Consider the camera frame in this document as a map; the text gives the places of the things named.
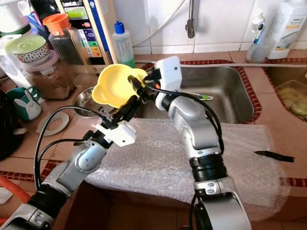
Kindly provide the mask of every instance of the blue bottle cap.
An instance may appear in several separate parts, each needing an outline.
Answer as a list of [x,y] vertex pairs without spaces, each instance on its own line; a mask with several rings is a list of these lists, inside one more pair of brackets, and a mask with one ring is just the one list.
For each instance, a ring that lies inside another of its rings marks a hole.
[[114,29],[115,29],[115,33],[117,34],[125,33],[124,23],[120,21],[116,21],[116,23],[114,24]]

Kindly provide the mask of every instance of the yellow cup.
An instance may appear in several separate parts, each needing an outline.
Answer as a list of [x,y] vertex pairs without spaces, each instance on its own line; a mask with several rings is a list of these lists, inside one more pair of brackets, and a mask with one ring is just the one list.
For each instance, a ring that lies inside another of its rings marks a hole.
[[92,92],[93,100],[114,108],[121,107],[131,96],[137,95],[128,81],[129,76],[134,76],[142,82],[147,73],[142,69],[133,69],[122,64],[113,64],[104,68]]

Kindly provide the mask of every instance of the toothbrush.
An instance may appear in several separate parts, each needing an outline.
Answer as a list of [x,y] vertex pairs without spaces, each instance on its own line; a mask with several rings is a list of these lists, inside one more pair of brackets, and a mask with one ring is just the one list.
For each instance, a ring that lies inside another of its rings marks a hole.
[[208,95],[205,95],[205,94],[194,93],[194,92],[185,92],[185,93],[188,93],[188,94],[191,94],[191,95],[195,95],[195,96],[197,96],[202,101],[211,101],[211,100],[213,100],[212,96],[208,96]]

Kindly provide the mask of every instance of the black cable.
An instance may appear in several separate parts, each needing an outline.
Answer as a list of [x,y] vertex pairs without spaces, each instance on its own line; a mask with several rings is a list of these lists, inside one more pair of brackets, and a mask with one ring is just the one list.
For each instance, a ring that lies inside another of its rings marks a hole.
[[59,143],[62,143],[62,142],[83,142],[85,141],[85,139],[61,139],[61,140],[56,140],[56,141],[53,141],[51,142],[50,144],[48,144],[47,146],[44,147],[44,149],[42,150],[42,152],[40,153],[39,157],[38,157],[38,165],[37,165],[37,179],[38,179],[38,183],[39,185],[42,184],[42,181],[41,181],[41,176],[40,176],[40,163],[42,161],[42,158],[43,158],[43,155],[45,154],[45,152],[51,148],[52,146],[56,145],[56,144],[59,144]]
[[47,121],[45,122],[43,128],[42,128],[42,131],[38,137],[38,141],[37,141],[37,145],[36,145],[36,149],[35,149],[35,154],[34,154],[34,181],[35,181],[35,187],[36,189],[38,189],[40,187],[40,184],[39,184],[39,181],[37,179],[38,177],[38,173],[37,173],[37,168],[38,168],[38,152],[39,152],[39,148],[40,148],[40,144],[42,142],[42,139],[43,139],[43,136],[44,136],[44,133],[45,133],[45,130],[47,129],[48,127],[48,124],[49,122],[51,121],[51,119],[54,117],[54,115],[64,109],[79,109],[79,110],[83,110],[83,111],[86,111],[86,112],[89,112],[89,113],[92,113],[92,114],[95,114],[97,115],[98,117],[100,117],[102,120],[104,120],[104,116],[101,115],[100,113],[98,112],[95,112],[93,110],[90,110],[90,109],[86,109],[86,108],[83,108],[83,107],[79,107],[79,106],[74,106],[74,105],[69,105],[69,106],[64,106],[64,107],[61,107],[57,110],[55,110],[50,116],[49,118],[47,119]]
[[191,204],[190,204],[190,210],[189,210],[189,226],[190,230],[193,230],[193,209],[194,209],[194,204],[196,200],[196,193],[194,194]]
[[223,154],[224,152],[224,142],[223,142],[223,139],[222,139],[222,128],[221,128],[221,124],[220,124],[220,121],[217,117],[217,115],[215,114],[215,112],[212,110],[212,108],[210,106],[208,106],[205,102],[199,100],[198,98],[195,98],[194,96],[190,95],[190,94],[187,94],[187,93],[183,93],[183,92],[174,92],[174,91],[168,91],[168,90],[161,90],[161,89],[158,89],[156,87],[152,87],[148,84],[146,84],[146,87],[153,90],[153,91],[156,91],[156,92],[161,92],[161,93],[166,93],[166,94],[169,94],[169,95],[174,95],[174,96],[183,96],[183,97],[187,97],[187,98],[190,98],[196,102],[198,102],[199,104],[201,104],[206,110],[208,113],[207,114],[207,117],[209,119],[209,121],[211,122],[211,124],[213,125],[214,129],[215,129],[215,132],[219,138],[219,144],[220,144],[220,148],[221,148],[221,154]]

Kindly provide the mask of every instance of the faucet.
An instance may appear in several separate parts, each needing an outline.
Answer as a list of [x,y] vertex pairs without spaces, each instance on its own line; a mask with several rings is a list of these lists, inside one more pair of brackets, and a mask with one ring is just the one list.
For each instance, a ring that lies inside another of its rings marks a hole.
[[189,19],[186,24],[186,31],[188,32],[188,37],[193,38],[195,36],[194,26],[193,26],[193,14],[194,14],[194,0],[190,0],[190,11]]

